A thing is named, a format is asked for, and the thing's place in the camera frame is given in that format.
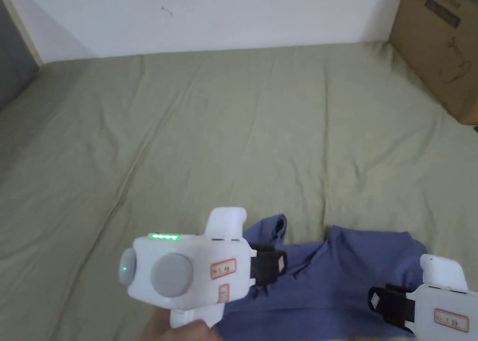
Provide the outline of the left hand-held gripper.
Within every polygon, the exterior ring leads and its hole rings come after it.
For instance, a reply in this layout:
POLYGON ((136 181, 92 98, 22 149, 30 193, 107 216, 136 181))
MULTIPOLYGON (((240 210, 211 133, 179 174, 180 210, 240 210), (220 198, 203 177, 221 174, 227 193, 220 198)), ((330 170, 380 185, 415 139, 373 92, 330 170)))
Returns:
MULTIPOLYGON (((215 208, 202 234, 150 233, 136 238, 119 262, 119 281, 133 299, 170 310, 172 328, 201 320, 218 324, 226 303, 257 283, 257 250, 243 238, 242 207, 215 208)), ((287 272, 285 251, 261 253, 261 286, 287 272)))

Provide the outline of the person's left hand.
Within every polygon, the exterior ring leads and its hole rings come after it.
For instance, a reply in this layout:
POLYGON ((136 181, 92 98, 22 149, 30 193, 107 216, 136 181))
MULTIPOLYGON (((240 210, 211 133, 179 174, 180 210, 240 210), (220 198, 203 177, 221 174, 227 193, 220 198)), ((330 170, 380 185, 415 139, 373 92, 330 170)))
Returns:
POLYGON ((145 325, 141 341, 220 341, 216 328, 210 328, 202 320, 192 321, 184 326, 172 328, 170 311, 156 308, 145 325))

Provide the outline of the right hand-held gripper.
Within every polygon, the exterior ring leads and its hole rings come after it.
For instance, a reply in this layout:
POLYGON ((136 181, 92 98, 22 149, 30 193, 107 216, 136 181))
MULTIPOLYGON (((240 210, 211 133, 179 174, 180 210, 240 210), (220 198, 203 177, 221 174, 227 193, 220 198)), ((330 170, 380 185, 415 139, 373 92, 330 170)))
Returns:
POLYGON ((369 308, 419 341, 476 341, 478 294, 468 288, 461 265, 431 254, 422 255, 420 265, 423 284, 414 292, 391 294, 388 300, 386 287, 373 286, 369 308))

